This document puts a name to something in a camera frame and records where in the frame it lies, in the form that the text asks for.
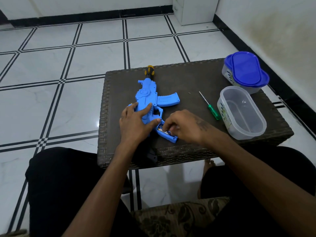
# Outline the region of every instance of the hand tattoo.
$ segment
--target hand tattoo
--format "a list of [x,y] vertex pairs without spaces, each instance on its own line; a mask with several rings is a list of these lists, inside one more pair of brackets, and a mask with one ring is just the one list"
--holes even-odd
[[200,119],[197,116],[194,116],[195,120],[196,120],[196,124],[197,126],[200,128],[201,131],[207,131],[210,127],[209,123],[207,123],[206,121]]

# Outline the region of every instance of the brown wicker table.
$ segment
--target brown wicker table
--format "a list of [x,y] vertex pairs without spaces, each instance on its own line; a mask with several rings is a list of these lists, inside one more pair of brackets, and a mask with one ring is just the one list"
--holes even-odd
[[[216,59],[156,66],[154,81],[157,84],[158,95],[177,92],[180,97],[180,104],[163,108],[163,119],[176,110],[188,109],[218,129],[227,132],[223,120],[215,120],[199,94],[201,91],[208,102],[216,106],[220,91],[230,85],[221,73],[223,62],[223,59]],[[135,94],[141,88],[137,80],[145,78],[144,70],[145,68],[110,71],[105,75],[98,138],[99,166],[106,167],[113,157],[115,148],[120,142],[118,122],[121,112],[129,103],[135,101]],[[294,134],[263,91],[253,94],[252,98],[267,121],[267,129],[259,137],[236,141],[237,143],[242,146],[254,143],[279,145]],[[156,164],[151,161],[132,161],[130,169],[216,157],[215,153],[201,146],[186,144],[182,140],[173,144],[158,135],[152,135],[148,144],[156,151],[159,161]]]

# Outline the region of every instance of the plastic container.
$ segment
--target plastic container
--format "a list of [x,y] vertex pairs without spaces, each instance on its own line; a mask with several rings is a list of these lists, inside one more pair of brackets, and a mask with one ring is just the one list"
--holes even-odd
[[224,60],[222,74],[234,86],[249,94],[258,92],[269,83],[269,75],[260,68],[258,58],[246,51],[228,55]]
[[240,87],[225,87],[217,102],[229,134],[237,140],[252,139],[262,135],[267,122],[250,94]]

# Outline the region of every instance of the person's right hand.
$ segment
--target person's right hand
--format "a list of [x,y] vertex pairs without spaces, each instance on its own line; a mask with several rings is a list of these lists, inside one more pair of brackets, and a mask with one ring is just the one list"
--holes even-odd
[[165,121],[163,131],[170,131],[172,135],[185,140],[187,143],[195,143],[205,146],[205,141],[214,135],[224,134],[200,117],[188,110],[176,111]]

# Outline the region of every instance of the person's left arm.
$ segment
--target person's left arm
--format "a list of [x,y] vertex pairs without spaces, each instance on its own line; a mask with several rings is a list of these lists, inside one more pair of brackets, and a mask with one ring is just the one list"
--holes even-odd
[[160,123],[155,119],[145,125],[142,117],[150,108],[134,112],[137,102],[126,107],[119,120],[121,143],[117,146],[114,157],[96,184],[77,215],[66,229],[63,237],[107,237],[110,236],[116,209],[133,153],[137,146]]

